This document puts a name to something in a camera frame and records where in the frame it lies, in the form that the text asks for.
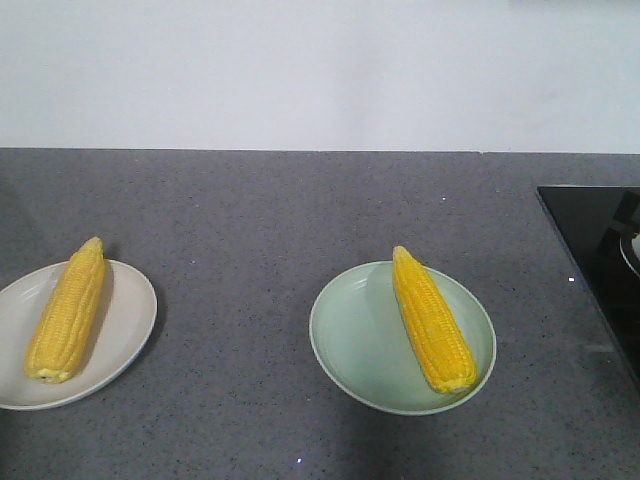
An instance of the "white plate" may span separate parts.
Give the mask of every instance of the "white plate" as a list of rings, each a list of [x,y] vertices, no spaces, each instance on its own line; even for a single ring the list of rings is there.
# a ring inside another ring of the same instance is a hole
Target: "white plate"
[[[82,370],[60,384],[27,378],[24,354],[66,262],[30,273],[0,291],[0,407],[39,410],[79,400],[104,387],[134,360],[157,312],[149,280],[125,263],[109,260],[101,304]]]
[[[325,373],[370,407],[399,415],[429,415],[462,405],[487,382],[496,361],[489,315],[465,287],[427,268],[449,304],[478,365],[467,391],[438,393],[420,370],[393,289],[390,261],[359,265],[320,292],[311,310],[309,336]]]

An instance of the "stove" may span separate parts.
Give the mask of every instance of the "stove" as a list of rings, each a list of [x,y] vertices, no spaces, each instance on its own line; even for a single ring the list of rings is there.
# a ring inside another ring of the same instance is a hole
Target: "stove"
[[[640,386],[640,187],[540,186],[538,193]]]

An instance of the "gray countertop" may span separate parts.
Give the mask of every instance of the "gray countertop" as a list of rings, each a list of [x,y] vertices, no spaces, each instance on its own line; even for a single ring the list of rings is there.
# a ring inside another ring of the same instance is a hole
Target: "gray countertop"
[[[639,393],[536,194],[638,178],[640,156],[0,150],[0,288],[98,234],[159,302],[113,383],[0,411],[0,476],[640,478]],[[497,334],[484,389],[434,416],[356,402],[308,340],[322,287],[398,243]]]

